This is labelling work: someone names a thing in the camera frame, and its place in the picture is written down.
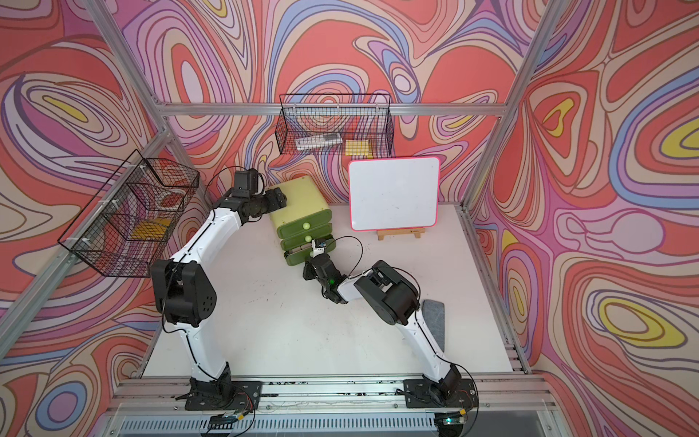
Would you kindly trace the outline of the green bottom drawer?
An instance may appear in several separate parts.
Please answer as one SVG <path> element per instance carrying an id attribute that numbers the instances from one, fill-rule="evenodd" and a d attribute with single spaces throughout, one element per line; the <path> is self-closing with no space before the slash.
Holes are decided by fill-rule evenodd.
<path id="1" fill-rule="evenodd" d="M 324 239 L 326 239 L 328 242 L 327 251 L 325 253 L 334 251 L 336 248 L 335 238 L 333 238 L 333 236 L 329 236 L 328 238 Z M 307 260 L 311 259 L 311 242 L 305 243 L 298 248 L 285 251 L 284 258 L 287 264 L 291 267 L 304 264 Z"/>

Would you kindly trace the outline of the yellow green drawer cabinet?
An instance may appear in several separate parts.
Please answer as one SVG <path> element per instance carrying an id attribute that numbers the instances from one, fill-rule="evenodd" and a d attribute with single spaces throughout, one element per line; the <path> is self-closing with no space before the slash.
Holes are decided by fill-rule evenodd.
<path id="1" fill-rule="evenodd" d="M 288 198 L 287 207 L 270 214 L 283 257 L 285 251 L 332 235 L 332 211 L 310 176 L 293 178 L 276 187 Z"/>

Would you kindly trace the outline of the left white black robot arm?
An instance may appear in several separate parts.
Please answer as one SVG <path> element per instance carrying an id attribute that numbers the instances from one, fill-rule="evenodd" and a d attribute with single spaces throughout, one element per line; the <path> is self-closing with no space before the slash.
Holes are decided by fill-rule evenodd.
<path id="1" fill-rule="evenodd" d="M 214 409 L 229 408 L 238 397 L 229 364 L 207 326 L 218 300 L 207 270 L 243 225 L 286 206 L 287 197 L 279 188 L 259 193 L 230 189 L 182 249 L 150 268 L 161 323 L 173 326 L 171 332 L 178 333 L 189 353 L 192 375 L 190 390 L 183 398 L 194 409 L 207 404 Z"/>

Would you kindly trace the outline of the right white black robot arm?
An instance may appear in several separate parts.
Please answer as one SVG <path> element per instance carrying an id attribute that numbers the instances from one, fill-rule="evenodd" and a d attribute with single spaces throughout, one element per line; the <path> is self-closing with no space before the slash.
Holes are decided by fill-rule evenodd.
<path id="1" fill-rule="evenodd" d="M 430 332 L 422 311 L 417 286 L 383 260 L 356 277 L 341 273 L 324 253 L 305 261 L 303 278 L 316 280 L 323 298 L 336 304 L 364 300 L 377 316 L 396 327 L 422 363 L 426 393 L 413 398 L 428 405 L 445 407 L 457 393 L 462 374 L 447 360 L 444 350 Z"/>

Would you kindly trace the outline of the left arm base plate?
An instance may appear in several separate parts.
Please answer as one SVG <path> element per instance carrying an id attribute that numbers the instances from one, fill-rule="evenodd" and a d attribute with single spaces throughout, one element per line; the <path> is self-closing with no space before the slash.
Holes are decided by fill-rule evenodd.
<path id="1" fill-rule="evenodd" d="M 252 411 L 258 409 L 262 382 L 201 382 L 190 380 L 189 392 L 178 396 L 186 411 Z"/>

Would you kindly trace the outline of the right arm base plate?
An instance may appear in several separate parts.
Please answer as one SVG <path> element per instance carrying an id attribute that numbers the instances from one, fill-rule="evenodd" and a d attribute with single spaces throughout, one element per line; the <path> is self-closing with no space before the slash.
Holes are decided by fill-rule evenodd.
<path id="1" fill-rule="evenodd" d="M 479 406 L 479 395 L 472 379 L 462 379 L 451 388 L 426 379 L 403 381 L 396 391 L 405 399 L 409 409 L 464 409 L 471 411 Z"/>

